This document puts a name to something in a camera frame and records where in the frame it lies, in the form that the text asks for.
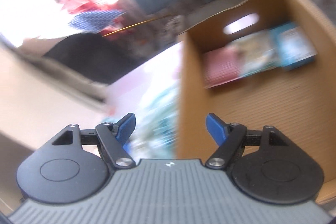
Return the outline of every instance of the black fabric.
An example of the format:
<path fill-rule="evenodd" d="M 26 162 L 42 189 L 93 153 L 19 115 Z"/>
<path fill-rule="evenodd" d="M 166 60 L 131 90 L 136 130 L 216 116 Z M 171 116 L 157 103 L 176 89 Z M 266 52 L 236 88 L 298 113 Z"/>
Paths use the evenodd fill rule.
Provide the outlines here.
<path fill-rule="evenodd" d="M 114 83 L 143 63 L 129 57 L 114 42 L 93 33 L 71 35 L 44 56 L 57 60 L 92 81 L 106 84 Z"/>

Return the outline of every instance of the cardboard box wall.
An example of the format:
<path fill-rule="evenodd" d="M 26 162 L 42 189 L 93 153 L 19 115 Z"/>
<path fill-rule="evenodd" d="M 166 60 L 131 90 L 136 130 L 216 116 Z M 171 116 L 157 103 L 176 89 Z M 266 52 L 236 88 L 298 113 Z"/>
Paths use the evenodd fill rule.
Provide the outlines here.
<path fill-rule="evenodd" d="M 231 35 L 228 24 L 252 13 L 259 21 Z M 302 27 L 318 52 L 314 63 L 277 68 L 211 89 L 204 88 L 202 54 L 250 33 L 287 21 Z M 215 113 L 250 129 L 271 124 L 315 159 L 325 184 L 317 202 L 336 196 L 336 28 L 310 0 L 246 0 L 180 35 L 183 64 L 177 158 L 203 161 L 217 146 L 205 128 Z M 247 148 L 246 152 L 255 151 Z"/>

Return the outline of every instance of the white surface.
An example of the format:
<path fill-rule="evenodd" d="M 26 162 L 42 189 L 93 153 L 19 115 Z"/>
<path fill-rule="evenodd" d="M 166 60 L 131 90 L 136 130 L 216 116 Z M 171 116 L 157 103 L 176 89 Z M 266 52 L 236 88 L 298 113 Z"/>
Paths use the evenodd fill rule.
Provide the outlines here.
<path fill-rule="evenodd" d="M 0 131 L 37 149 L 71 123 L 94 128 L 104 113 L 63 92 L 37 69 L 0 48 Z"/>

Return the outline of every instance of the brown cardboard box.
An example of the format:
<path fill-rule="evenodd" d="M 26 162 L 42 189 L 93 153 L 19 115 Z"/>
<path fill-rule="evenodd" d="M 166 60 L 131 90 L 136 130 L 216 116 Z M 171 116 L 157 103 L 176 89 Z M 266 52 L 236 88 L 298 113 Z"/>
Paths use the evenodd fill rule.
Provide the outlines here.
<path fill-rule="evenodd" d="M 251 13 L 260 16 L 256 24 L 231 35 L 223 33 L 225 26 Z M 288 20 L 300 25 L 315 45 L 314 63 L 204 88 L 204 52 Z M 325 184 L 317 201 L 325 203 L 335 197 L 336 28 L 319 8 L 310 0 L 246 0 L 190 28 L 180 35 L 180 41 L 184 52 L 177 157 L 205 161 L 215 151 L 216 144 L 205 128 L 209 112 L 250 129 L 271 124 L 323 168 Z"/>

